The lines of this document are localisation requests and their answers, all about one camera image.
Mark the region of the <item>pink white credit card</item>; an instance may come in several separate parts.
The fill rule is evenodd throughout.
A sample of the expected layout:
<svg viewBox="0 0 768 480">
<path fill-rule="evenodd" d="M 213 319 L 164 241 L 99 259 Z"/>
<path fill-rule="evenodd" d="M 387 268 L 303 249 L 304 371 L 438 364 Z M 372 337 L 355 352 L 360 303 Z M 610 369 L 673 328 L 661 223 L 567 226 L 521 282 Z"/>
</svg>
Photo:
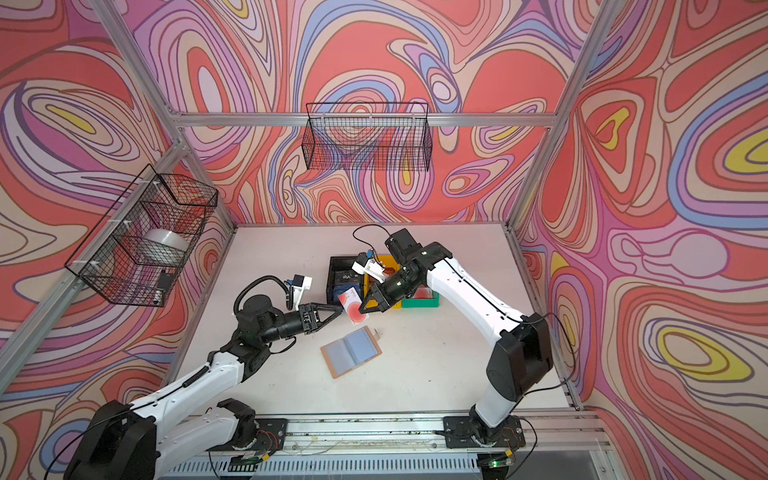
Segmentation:
<svg viewBox="0 0 768 480">
<path fill-rule="evenodd" d="M 369 318 L 369 315 L 362 313 L 362 299 L 355 287 L 349 287 L 337 296 L 340 304 L 346 312 L 349 320 L 353 324 L 361 324 Z"/>
</svg>

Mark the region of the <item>tan leather card holder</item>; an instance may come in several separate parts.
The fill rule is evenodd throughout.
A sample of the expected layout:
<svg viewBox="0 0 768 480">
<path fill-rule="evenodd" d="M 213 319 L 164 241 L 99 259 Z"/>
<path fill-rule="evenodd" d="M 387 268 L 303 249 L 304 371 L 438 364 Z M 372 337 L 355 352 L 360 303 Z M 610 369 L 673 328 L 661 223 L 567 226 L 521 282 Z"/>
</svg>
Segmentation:
<svg viewBox="0 0 768 480">
<path fill-rule="evenodd" d="M 369 327 L 359 328 L 321 348 L 333 379 L 337 379 L 382 354 Z"/>
</svg>

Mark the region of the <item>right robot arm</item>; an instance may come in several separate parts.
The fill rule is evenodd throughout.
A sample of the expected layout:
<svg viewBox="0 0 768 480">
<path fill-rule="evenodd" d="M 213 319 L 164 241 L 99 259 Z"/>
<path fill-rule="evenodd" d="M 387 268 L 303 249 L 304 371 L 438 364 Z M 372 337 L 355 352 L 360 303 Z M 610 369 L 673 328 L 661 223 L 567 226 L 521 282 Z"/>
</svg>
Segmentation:
<svg viewBox="0 0 768 480">
<path fill-rule="evenodd" d="M 389 233 L 385 247 L 399 266 L 387 275 L 374 247 L 355 258 L 353 270 L 374 279 L 359 312 L 385 312 L 427 287 L 450 302 L 491 347 L 488 387 L 468 413 L 470 435 L 488 443 L 504 430 L 525 395 L 553 369 L 550 327 L 544 315 L 526 315 L 494 295 L 439 242 L 423 245 L 408 229 Z"/>
</svg>

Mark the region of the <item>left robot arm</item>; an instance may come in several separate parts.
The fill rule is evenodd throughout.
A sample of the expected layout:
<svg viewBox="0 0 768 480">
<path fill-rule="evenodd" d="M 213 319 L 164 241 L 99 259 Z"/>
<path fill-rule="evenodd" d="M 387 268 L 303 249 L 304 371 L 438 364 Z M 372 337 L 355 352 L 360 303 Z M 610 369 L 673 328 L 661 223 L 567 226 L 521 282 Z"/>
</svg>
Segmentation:
<svg viewBox="0 0 768 480">
<path fill-rule="evenodd" d="M 254 376 L 273 356 L 274 342 L 294 344 L 342 314 L 339 305 L 302 303 L 310 284 L 301 275 L 286 281 L 265 275 L 248 284 L 234 300 L 230 340 L 173 383 L 128 404 L 100 407 L 66 445 L 74 453 L 65 478 L 158 479 L 213 447 L 251 449 L 261 428 L 245 403 L 225 399 L 199 419 L 189 416 Z"/>
</svg>

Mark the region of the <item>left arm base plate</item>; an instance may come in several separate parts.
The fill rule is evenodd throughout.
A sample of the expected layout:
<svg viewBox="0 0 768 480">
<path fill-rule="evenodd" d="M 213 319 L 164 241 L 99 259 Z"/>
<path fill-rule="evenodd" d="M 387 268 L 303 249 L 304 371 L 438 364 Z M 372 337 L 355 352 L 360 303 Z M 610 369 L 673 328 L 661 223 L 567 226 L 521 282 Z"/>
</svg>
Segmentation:
<svg viewBox="0 0 768 480">
<path fill-rule="evenodd" d="M 251 451 L 274 454 L 284 448 L 287 426 L 286 418 L 257 418 L 245 427 L 238 426 L 232 440 L 211 447 L 209 451 Z"/>
</svg>

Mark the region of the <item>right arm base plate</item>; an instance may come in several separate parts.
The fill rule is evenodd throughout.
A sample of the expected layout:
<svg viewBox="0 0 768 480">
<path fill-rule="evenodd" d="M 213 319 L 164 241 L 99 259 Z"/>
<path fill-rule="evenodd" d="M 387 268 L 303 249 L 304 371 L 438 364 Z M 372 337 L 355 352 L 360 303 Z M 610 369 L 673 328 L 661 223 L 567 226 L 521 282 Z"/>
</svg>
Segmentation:
<svg viewBox="0 0 768 480">
<path fill-rule="evenodd" d="M 507 416 L 495 427 L 487 426 L 479 416 L 446 416 L 434 433 L 445 440 L 449 449 L 505 448 L 516 451 L 526 445 L 520 418 Z"/>
</svg>

